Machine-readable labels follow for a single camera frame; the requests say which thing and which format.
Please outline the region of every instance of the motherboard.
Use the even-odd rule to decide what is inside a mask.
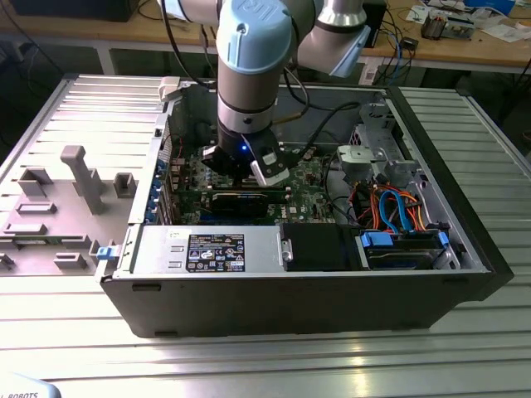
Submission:
[[[259,187],[251,175],[237,185],[191,154],[171,162],[174,217],[182,225],[334,223],[323,189],[322,157],[290,170],[278,187]]]

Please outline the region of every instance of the blue cable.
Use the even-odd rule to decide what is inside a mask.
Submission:
[[[404,205],[404,201],[402,200],[402,197],[400,196],[400,194],[398,192],[394,192],[394,191],[385,191],[381,196],[380,196],[380,204],[379,204],[379,209],[380,209],[380,217],[382,218],[382,221],[389,227],[392,229],[392,231],[395,233],[395,234],[398,234],[399,233],[399,230],[398,228],[396,228],[388,219],[387,219],[387,216],[385,214],[385,199],[386,197],[388,197],[389,195],[394,195],[397,199],[397,205],[398,205],[398,214],[400,215],[400,222],[402,223],[402,226],[404,227],[404,230],[406,231],[413,231],[413,228],[412,228],[412,225],[410,224],[409,220],[407,219],[406,217],[406,205]]]
[[[402,60],[402,48],[400,47],[400,43],[398,43],[398,39],[395,35],[393,35],[391,32],[387,32],[387,34],[392,37],[392,39],[395,41],[395,44],[397,45],[397,53],[398,53],[398,61],[397,66],[395,67],[395,70],[392,73],[391,79],[389,80],[389,85],[397,78],[397,72],[400,69],[400,61]]]

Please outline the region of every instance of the computer case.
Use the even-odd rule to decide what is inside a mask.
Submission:
[[[11,0],[18,15],[127,22],[139,0]]]
[[[376,44],[386,8],[387,4],[385,0],[365,0],[363,2],[363,9],[367,14],[367,21],[365,23],[371,28],[371,33],[368,35],[365,48],[373,48]]]

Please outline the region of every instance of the power supply label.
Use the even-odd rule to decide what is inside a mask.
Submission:
[[[186,271],[243,272],[246,252],[243,234],[190,235]]]

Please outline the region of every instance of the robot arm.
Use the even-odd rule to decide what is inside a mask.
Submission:
[[[205,164],[234,178],[252,171],[262,186],[286,179],[270,130],[280,73],[296,54],[303,66],[349,75],[370,32],[361,0],[164,1],[176,17],[219,25],[218,145]]]

